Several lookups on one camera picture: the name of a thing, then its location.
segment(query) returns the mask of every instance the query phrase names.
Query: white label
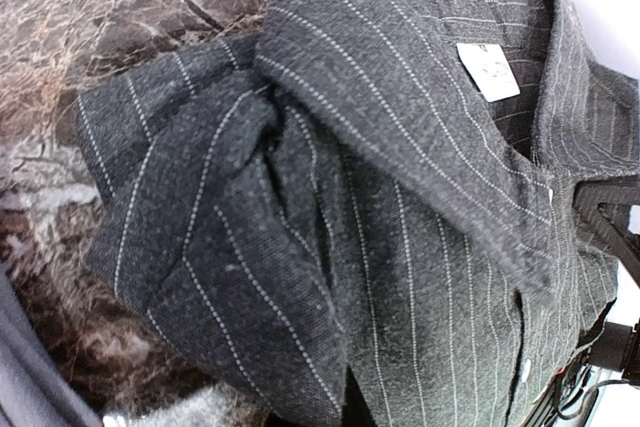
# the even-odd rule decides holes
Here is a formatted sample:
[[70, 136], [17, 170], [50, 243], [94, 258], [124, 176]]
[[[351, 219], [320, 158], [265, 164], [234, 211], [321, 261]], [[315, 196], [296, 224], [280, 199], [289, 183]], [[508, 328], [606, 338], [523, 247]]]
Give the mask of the white label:
[[520, 94], [509, 62], [496, 44], [456, 44], [458, 55], [487, 102]]
[[531, 375], [532, 368], [533, 368], [533, 362], [531, 362], [531, 359], [527, 359], [524, 362], [524, 366], [522, 367], [522, 375], [520, 376], [520, 382], [522, 382], [523, 384], [527, 383], [527, 380], [529, 380], [529, 376]]

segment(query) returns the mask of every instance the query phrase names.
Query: white background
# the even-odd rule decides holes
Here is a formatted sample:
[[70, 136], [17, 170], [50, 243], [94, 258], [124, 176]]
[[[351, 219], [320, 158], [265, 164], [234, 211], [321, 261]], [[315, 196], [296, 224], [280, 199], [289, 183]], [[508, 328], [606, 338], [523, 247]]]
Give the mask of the white background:
[[[574, 0], [589, 46], [607, 67], [640, 78], [640, 0]], [[632, 212], [631, 228], [640, 232], [640, 209]], [[609, 320], [635, 325], [640, 317], [640, 289], [624, 269], [620, 271], [618, 302]], [[640, 426], [640, 391], [611, 386], [590, 427]]]

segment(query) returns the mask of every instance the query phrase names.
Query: black cable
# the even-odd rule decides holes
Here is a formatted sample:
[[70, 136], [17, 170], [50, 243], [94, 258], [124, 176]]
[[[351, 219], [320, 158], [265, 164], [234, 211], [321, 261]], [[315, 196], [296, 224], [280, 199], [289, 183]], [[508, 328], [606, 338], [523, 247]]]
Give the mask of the black cable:
[[571, 392], [573, 392], [573, 397], [571, 397], [568, 401], [560, 402], [559, 410], [567, 410], [569, 407], [572, 407], [576, 402], [582, 398], [584, 394], [585, 387], [591, 378], [592, 370], [590, 367], [583, 368], [583, 372], [580, 374], [580, 379], [575, 383]]
[[602, 382], [598, 382], [596, 385], [593, 385], [589, 387], [589, 389], [587, 389], [584, 396], [582, 397], [582, 402], [580, 403], [580, 408], [578, 409], [577, 412], [574, 412], [573, 414], [565, 415], [562, 413], [562, 410], [566, 408], [566, 405], [558, 406], [558, 417], [560, 417], [562, 420], [573, 420], [579, 417], [580, 415], [582, 415], [582, 409], [584, 408], [586, 400], [589, 397], [591, 397], [591, 395], [593, 395], [594, 392], [596, 392], [601, 387], [607, 387], [609, 385], [623, 385], [623, 384], [629, 385], [629, 381], [610, 379], [610, 380], [603, 380]]

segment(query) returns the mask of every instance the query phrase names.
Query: marble surface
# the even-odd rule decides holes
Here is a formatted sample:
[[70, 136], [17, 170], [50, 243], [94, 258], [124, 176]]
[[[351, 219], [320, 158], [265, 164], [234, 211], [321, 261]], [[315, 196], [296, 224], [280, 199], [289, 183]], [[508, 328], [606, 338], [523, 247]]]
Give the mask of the marble surface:
[[[83, 272], [101, 206], [70, 106], [79, 90], [167, 52], [258, 28], [267, 3], [0, 0], [0, 255], [63, 375], [98, 410], [148, 414], [213, 380]], [[242, 425], [260, 423], [259, 407], [229, 399], [253, 412]]]

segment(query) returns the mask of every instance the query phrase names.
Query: shirt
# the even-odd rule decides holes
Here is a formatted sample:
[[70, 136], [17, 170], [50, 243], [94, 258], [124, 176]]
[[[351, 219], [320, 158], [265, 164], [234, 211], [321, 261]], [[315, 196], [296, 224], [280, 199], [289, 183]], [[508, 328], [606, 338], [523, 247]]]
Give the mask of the shirt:
[[[291, 422], [339, 425], [350, 366], [380, 426], [519, 425], [616, 296], [576, 185], [640, 171], [637, 83], [572, 12], [272, 0], [82, 94], [91, 269]], [[487, 103], [460, 42], [500, 45], [521, 94]]]

